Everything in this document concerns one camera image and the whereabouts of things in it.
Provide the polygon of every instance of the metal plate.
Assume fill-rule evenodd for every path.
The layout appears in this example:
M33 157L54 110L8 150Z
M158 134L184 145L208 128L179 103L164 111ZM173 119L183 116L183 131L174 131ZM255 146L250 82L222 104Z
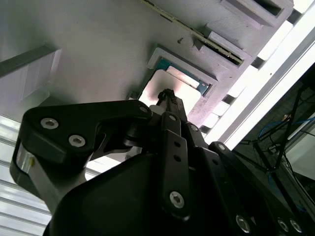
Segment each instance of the metal plate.
M185 84L166 71L158 70L148 82L139 100L147 106L155 105L158 102L158 94L164 89L174 90L175 95L183 100L187 114L201 97L200 92L193 87Z

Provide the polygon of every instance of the rectangular slot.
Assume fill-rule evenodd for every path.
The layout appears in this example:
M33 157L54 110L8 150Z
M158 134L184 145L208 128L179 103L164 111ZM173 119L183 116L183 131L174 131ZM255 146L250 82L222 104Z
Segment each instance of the rectangular slot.
M225 58L229 58L229 60L233 61L236 65L241 65L243 63L243 60L239 58L238 56L234 55L233 53L229 52L225 48L221 47L217 43L213 42L212 40L207 39L202 33L199 31L193 29L192 27L188 26L184 22L178 20L171 14L167 13L166 11L160 9L156 5L154 5L149 0L141 0L142 3L146 4L148 7L150 7L152 10L156 11L160 16L162 16L165 19L168 19L170 22L173 22L177 24L178 26L186 29L190 33L192 33L194 36L196 36L200 41L204 42L205 45L215 50L220 55L224 56Z
M227 56L226 54L221 53L217 48L213 48L210 47L208 44L204 44L204 46L206 46L207 48L211 49L212 51L216 52L217 54L219 54L220 56L224 57L225 59L227 59L228 61L232 62L234 65L239 66L241 65L241 63L238 60L235 60L232 57Z
M265 10L273 14L274 16L277 16L281 12L281 8L270 0L254 0L254 1L258 3L260 6L262 6Z

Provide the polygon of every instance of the grey surface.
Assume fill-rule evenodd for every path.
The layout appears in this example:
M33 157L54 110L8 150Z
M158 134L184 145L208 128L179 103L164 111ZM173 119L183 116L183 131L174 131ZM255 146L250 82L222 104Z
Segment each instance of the grey surface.
M277 30L261 30L227 10L219 0L155 0L159 7L201 30L207 23L221 37L253 58ZM148 80L146 68L160 44L213 74L220 83L204 109L214 109L240 76L201 54L192 36L138 0L21 0L7 2L2 57L9 58L44 42L63 49L52 93L71 102L126 99ZM184 38L181 44L177 41Z
M276 6L279 13L274 14L270 7L262 7L259 2ZM293 7L293 2L289 0L222 0L222 4L257 29L262 26L279 26L287 19L287 15L291 13L290 8Z

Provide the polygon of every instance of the blue cable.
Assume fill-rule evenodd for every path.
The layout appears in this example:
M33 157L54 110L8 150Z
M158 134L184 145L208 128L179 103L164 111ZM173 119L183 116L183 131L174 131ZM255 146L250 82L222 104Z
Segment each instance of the blue cable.
M311 121L311 120L314 120L314 119L315 119L315 117L309 118L309 119L306 119L306 120L297 121L297 122L294 122L293 124L302 124L304 122ZM276 121L276 122L273 122L273 123L270 123L270 124L266 125L265 127L262 128L262 130L260 131L258 137L260 138L264 134L264 131L266 130L266 128L268 128L269 126L276 125L276 124L281 124L283 122L284 121Z

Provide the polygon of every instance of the grey bracket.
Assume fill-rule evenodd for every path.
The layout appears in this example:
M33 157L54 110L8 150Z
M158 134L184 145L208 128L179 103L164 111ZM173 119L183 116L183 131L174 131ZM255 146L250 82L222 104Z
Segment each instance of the grey bracket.
M222 0L221 4L257 29L278 27L294 5L292 0Z

